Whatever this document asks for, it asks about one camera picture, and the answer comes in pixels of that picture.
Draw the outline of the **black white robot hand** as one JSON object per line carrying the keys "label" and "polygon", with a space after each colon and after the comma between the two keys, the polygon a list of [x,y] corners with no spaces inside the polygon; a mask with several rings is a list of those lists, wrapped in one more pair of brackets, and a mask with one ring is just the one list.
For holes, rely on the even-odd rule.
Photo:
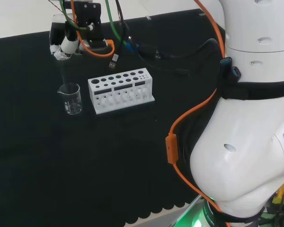
{"label": "black white robot hand", "polygon": [[56,14],[52,18],[49,35],[50,52],[56,60],[68,60],[78,49],[77,30],[66,20],[64,14]]}

